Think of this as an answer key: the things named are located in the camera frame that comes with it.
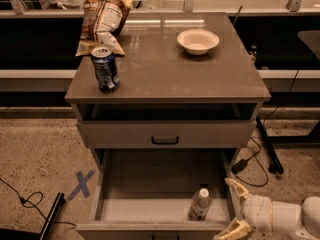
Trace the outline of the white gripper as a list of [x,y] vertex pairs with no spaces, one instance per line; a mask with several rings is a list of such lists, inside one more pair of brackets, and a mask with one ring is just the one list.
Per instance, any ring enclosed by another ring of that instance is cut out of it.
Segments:
[[225,179],[242,203],[242,214],[246,220],[234,218],[226,229],[213,237],[213,240],[240,240],[247,236],[252,227],[258,231],[272,230],[272,201],[268,197],[251,195],[249,190],[232,178]]

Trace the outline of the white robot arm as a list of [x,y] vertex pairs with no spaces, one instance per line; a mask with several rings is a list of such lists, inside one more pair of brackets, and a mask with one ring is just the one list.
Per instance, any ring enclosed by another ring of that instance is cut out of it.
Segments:
[[238,216],[213,240],[241,240],[253,230],[281,232],[292,240],[320,240],[320,197],[306,198],[301,205],[251,194],[232,178],[225,179],[239,200]]

